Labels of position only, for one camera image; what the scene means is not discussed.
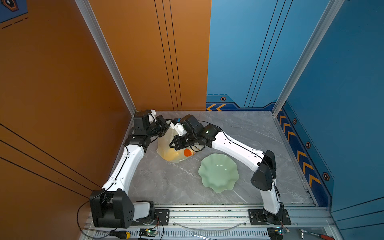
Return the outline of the translucent plastic bag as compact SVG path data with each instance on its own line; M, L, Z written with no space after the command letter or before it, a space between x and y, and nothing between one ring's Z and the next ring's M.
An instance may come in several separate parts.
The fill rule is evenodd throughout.
M191 147L177 147L175 137L179 136L173 129L171 129L171 127L169 127L166 134L159 138L157 153L162 159L168 162L179 163L196 154Z

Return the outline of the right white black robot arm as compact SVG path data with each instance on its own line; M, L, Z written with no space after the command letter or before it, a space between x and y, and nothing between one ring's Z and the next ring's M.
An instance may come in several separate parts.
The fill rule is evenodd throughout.
M181 150L195 145L209 147L235 158L253 171L251 183L261 193L264 222L270 225L283 223L285 207L276 187L277 165L272 151L255 150L229 137L216 125L207 123L204 127L193 115L186 115L179 120L168 120L167 123L177 132L170 143L171 148Z

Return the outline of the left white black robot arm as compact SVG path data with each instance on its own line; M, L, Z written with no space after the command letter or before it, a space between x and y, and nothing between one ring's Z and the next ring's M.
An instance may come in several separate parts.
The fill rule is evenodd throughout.
M144 157L153 137L162 137L169 124L155 110L137 112L134 127L123 146L123 154L114 172L101 190L93 191L90 206L97 228L128 228L135 221L151 224L155 220L152 201L132 202L129 188L139 162Z

